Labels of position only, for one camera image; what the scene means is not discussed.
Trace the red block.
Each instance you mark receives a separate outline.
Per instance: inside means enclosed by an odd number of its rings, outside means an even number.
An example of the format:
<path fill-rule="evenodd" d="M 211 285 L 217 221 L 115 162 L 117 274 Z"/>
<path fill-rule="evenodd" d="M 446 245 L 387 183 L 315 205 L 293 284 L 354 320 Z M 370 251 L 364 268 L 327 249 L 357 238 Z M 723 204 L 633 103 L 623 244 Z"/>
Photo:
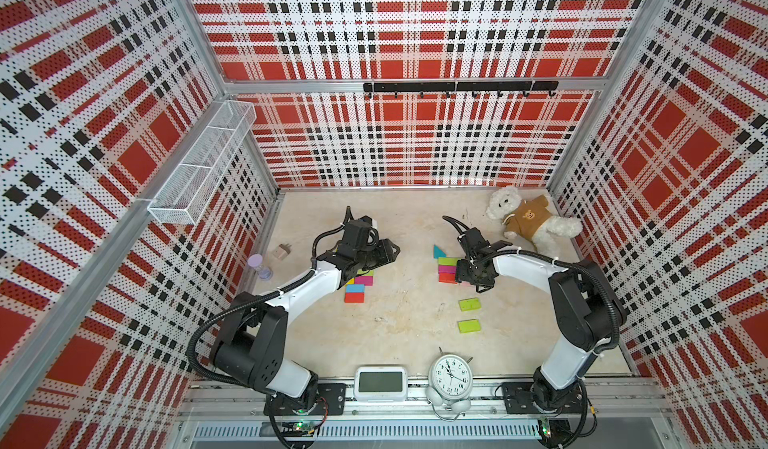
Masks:
<path fill-rule="evenodd" d="M 457 284 L 456 275 L 454 273 L 440 273 L 438 277 L 440 283 Z"/>
<path fill-rule="evenodd" d="M 362 304 L 365 301 L 365 294 L 360 293 L 349 293 L 347 292 L 344 295 L 344 302 L 346 304 Z"/>

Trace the green block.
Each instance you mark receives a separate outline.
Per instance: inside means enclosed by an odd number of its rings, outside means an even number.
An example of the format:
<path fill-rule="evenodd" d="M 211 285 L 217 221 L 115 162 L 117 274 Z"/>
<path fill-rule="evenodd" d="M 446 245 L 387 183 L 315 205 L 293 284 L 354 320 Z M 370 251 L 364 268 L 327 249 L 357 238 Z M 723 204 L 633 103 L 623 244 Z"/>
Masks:
<path fill-rule="evenodd" d="M 459 308 L 462 312 L 470 312 L 480 310 L 482 304 L 478 298 L 469 298 L 459 301 Z"/>
<path fill-rule="evenodd" d="M 440 266 L 456 266 L 459 259 L 451 257 L 440 257 L 437 259 Z"/>
<path fill-rule="evenodd" d="M 477 319 L 462 320 L 457 323 L 460 334 L 472 334 L 482 330 L 482 326 Z"/>

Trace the light blue block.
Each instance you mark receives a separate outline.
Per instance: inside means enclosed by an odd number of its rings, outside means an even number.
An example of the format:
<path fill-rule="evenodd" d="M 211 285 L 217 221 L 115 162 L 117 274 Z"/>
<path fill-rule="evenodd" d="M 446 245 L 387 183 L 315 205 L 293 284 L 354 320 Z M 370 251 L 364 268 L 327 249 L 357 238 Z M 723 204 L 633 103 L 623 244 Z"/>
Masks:
<path fill-rule="evenodd" d="M 346 293 L 364 294 L 365 286 L 362 284 L 348 284 L 345 286 Z"/>

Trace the teal triangle block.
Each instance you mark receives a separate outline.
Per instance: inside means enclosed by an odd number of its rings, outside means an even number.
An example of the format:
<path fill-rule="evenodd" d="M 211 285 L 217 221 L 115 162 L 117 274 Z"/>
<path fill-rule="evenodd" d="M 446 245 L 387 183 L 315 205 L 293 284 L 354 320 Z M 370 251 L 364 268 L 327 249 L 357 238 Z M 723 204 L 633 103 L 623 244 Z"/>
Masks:
<path fill-rule="evenodd" d="M 446 257 L 446 253 L 440 247 L 438 247 L 437 245 L 434 245 L 433 246 L 433 257 L 435 259 L 445 258 Z"/>

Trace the red block front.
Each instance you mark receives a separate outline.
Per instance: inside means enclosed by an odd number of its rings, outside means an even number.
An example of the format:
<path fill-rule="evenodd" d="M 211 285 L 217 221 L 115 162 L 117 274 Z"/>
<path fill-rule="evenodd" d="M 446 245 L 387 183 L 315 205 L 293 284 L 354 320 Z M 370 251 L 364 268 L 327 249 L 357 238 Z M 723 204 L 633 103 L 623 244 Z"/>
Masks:
<path fill-rule="evenodd" d="M 344 295 L 344 302 L 346 304 L 362 304 L 365 301 L 365 294 L 360 293 L 349 293 L 347 292 Z"/>

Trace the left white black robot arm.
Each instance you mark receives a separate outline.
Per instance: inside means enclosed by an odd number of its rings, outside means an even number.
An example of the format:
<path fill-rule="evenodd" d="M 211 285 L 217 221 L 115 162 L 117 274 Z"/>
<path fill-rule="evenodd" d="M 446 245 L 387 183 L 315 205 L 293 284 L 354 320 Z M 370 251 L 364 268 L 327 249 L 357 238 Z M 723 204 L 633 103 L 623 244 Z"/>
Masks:
<path fill-rule="evenodd" d="M 246 387 L 293 412 L 309 413 L 321 400 L 319 376 L 285 357 L 290 324 L 357 275 L 394 263 L 400 253 L 372 218 L 346 214 L 339 227 L 313 240 L 309 269 L 270 292 L 237 296 L 201 323 L 186 346 L 189 367 L 206 380 Z"/>

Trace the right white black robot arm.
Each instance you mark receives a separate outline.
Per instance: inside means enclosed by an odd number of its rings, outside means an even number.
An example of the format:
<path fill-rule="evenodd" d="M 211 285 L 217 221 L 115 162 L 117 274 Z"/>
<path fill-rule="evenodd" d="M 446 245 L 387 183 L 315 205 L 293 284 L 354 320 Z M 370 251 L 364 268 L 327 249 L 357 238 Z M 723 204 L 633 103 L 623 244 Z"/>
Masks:
<path fill-rule="evenodd" d="M 602 269 L 590 260 L 564 262 L 509 242 L 490 243 L 479 229 L 453 222 L 464 256 L 455 280 L 478 294 L 508 277 L 538 288 L 551 298 L 560 337 L 533 374 L 532 404 L 544 414 L 561 409 L 605 351 L 617 347 L 626 311 Z"/>

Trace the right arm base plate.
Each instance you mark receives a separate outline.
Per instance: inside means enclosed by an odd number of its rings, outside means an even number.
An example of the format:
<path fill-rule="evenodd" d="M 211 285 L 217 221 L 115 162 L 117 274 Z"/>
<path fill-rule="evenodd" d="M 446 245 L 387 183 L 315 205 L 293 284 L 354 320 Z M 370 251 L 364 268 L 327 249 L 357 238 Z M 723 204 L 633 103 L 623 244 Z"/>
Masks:
<path fill-rule="evenodd" d="M 533 382 L 504 382 L 500 385 L 501 399 L 508 415 L 569 415 L 579 414 L 586 402 L 579 385 L 556 392 L 553 400 L 535 400 Z"/>

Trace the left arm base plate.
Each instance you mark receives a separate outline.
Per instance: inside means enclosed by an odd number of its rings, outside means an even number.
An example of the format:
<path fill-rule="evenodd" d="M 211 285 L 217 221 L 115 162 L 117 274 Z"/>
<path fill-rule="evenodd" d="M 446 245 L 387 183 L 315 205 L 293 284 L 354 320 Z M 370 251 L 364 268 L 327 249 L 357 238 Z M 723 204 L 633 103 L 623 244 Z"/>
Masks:
<path fill-rule="evenodd" d="M 267 397 L 264 415 L 274 416 L 337 416 L 345 408 L 347 385 L 344 383 L 318 383 L 310 385 L 301 398 L 282 393 Z"/>

